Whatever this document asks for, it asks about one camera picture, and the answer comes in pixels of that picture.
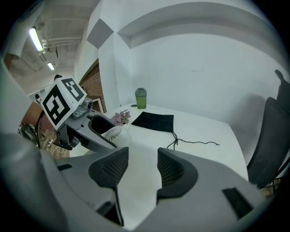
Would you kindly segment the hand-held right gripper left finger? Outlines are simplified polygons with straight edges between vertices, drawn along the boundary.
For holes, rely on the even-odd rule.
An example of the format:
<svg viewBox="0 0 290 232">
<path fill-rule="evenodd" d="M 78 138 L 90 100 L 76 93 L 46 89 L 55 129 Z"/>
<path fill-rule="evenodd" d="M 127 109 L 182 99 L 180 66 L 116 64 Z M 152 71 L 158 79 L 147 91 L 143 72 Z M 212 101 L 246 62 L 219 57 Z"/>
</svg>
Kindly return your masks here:
<svg viewBox="0 0 290 232">
<path fill-rule="evenodd" d="M 122 227 L 117 186 L 128 167 L 127 147 L 56 159 L 42 152 L 45 183 L 69 227 Z"/>
</svg>

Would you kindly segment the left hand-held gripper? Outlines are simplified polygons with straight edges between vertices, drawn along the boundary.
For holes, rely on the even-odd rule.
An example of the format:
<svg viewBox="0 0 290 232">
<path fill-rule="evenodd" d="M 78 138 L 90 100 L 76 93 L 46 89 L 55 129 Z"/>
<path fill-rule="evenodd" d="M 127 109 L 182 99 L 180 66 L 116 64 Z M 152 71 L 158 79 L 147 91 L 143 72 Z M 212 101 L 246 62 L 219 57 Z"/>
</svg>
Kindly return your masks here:
<svg viewBox="0 0 290 232">
<path fill-rule="evenodd" d="M 56 131 L 55 145 L 72 150 L 80 142 L 95 152 L 116 148 L 116 145 L 100 135 L 115 125 L 104 114 L 91 111 L 92 100 L 73 78 L 57 78 L 41 101 L 41 106 Z M 89 123 L 81 126 L 86 117 Z"/>
</svg>

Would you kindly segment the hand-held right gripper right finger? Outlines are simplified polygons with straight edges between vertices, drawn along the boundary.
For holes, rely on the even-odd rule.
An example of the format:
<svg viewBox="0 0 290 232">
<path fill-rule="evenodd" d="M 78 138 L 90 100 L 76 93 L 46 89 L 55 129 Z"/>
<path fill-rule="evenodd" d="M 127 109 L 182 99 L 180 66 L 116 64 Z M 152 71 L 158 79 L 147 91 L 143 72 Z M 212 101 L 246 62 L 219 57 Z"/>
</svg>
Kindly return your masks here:
<svg viewBox="0 0 290 232">
<path fill-rule="evenodd" d="M 244 232 L 269 202 L 231 168 L 176 150 L 158 149 L 162 187 L 142 232 Z"/>
</svg>

